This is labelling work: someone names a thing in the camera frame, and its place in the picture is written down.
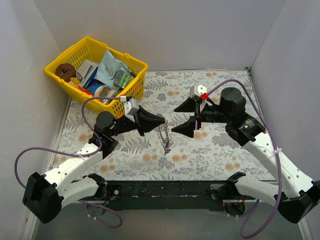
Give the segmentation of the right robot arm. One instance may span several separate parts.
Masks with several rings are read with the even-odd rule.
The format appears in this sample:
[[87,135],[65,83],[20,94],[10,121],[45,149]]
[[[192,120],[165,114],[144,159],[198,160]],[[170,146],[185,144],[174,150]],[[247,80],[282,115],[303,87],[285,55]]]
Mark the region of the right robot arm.
[[175,108],[178,113],[193,113],[189,120],[172,132],[193,138],[202,123],[225,123],[227,134],[258,159],[278,181],[278,187],[237,172],[214,190],[215,195],[237,199],[241,195],[259,199],[272,206],[280,198],[278,212],[289,222],[298,223],[320,202],[320,183],[296,167],[279,147],[273,147],[265,127],[246,112],[246,99],[239,89],[221,91],[219,104],[209,99],[203,85],[190,89],[187,100]]

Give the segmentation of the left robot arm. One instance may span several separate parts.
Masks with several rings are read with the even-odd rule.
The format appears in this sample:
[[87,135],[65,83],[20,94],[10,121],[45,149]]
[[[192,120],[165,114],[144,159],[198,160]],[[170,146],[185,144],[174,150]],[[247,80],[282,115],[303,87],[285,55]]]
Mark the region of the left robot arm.
[[44,224],[52,221],[67,205],[84,198],[102,200],[107,194],[106,180],[96,173],[76,180],[91,166],[99,163],[116,148],[115,136],[137,130],[141,136],[166,120],[140,105],[129,107],[129,116],[115,118],[103,111],[96,117],[94,135],[78,151],[57,167],[43,173],[33,173],[27,181],[23,204]]

